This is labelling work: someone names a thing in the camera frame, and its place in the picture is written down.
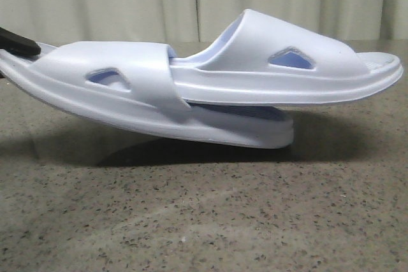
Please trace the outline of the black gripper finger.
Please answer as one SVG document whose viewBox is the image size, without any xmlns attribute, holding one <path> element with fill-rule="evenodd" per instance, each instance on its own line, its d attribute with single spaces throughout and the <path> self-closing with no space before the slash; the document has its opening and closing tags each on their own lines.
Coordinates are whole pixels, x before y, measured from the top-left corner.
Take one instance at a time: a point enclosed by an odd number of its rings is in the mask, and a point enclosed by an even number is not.
<svg viewBox="0 0 408 272">
<path fill-rule="evenodd" d="M 37 42 L 1 28 L 1 49 L 25 57 L 37 56 L 41 47 Z"/>
</svg>

